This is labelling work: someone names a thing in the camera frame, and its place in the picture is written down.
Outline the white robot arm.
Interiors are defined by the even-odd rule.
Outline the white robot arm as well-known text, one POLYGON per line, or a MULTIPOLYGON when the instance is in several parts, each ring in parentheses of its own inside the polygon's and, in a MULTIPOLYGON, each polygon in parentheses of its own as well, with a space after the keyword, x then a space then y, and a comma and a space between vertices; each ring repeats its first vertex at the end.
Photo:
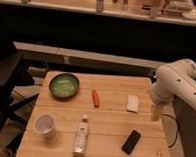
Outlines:
POLYGON ((196 63, 188 58, 161 65, 156 70, 156 82, 150 88, 153 102, 150 118, 158 121, 163 107, 178 96, 196 110, 196 63))

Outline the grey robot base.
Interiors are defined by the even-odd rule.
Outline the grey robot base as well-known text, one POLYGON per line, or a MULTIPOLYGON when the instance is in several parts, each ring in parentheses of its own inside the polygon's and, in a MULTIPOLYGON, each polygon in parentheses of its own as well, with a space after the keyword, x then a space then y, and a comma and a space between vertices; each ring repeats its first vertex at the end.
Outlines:
POLYGON ((180 97, 172 102, 185 157, 196 157, 196 110, 180 97))

